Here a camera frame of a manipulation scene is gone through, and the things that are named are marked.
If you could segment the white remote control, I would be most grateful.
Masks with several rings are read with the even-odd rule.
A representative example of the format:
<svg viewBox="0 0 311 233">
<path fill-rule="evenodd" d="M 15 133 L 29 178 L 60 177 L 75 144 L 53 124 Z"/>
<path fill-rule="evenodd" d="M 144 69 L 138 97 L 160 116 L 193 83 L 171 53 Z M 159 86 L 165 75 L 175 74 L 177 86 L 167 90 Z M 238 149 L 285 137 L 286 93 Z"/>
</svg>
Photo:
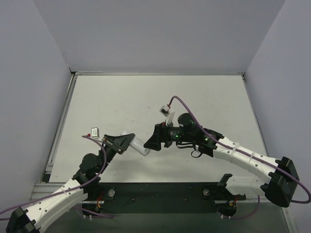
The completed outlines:
<svg viewBox="0 0 311 233">
<path fill-rule="evenodd" d="M 134 135 L 134 138 L 131 140 L 126 149 L 128 149 L 129 147 L 140 153 L 142 156 L 147 156 L 151 151 L 150 149 L 144 147 L 144 142 L 140 140 L 136 135 Z"/>
</svg>

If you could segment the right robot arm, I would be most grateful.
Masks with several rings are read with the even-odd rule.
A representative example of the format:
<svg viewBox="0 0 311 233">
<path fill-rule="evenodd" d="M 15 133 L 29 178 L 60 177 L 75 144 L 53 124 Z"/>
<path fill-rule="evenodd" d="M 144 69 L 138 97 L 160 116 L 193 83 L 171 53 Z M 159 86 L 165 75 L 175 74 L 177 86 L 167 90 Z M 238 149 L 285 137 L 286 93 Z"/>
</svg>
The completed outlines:
<svg viewBox="0 0 311 233">
<path fill-rule="evenodd" d="M 218 132 L 203 128 L 189 113 L 182 114 L 177 121 L 177 127 L 172 123 L 156 124 L 144 147 L 160 151 L 172 143 L 177 146 L 185 143 L 200 155 L 228 161 L 254 175 L 253 178 L 226 175 L 221 184 L 231 195 L 265 196 L 280 207 L 288 207 L 293 201 L 299 176 L 291 159 L 276 159 L 248 150 Z"/>
</svg>

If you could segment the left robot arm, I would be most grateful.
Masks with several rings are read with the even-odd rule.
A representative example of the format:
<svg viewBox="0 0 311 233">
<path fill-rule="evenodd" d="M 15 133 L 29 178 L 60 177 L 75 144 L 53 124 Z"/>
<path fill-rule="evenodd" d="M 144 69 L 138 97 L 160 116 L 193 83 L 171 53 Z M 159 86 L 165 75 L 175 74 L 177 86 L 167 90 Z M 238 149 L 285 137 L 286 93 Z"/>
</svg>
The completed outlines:
<svg viewBox="0 0 311 233">
<path fill-rule="evenodd" d="M 26 209 L 17 207 L 9 218 L 7 233 L 43 233 L 79 202 L 96 199 L 100 193 L 100 174 L 117 153 L 127 150 L 135 134 L 104 135 L 102 143 L 88 136 L 84 138 L 101 147 L 99 154 L 85 155 L 76 174 L 54 193 L 34 201 Z"/>
</svg>

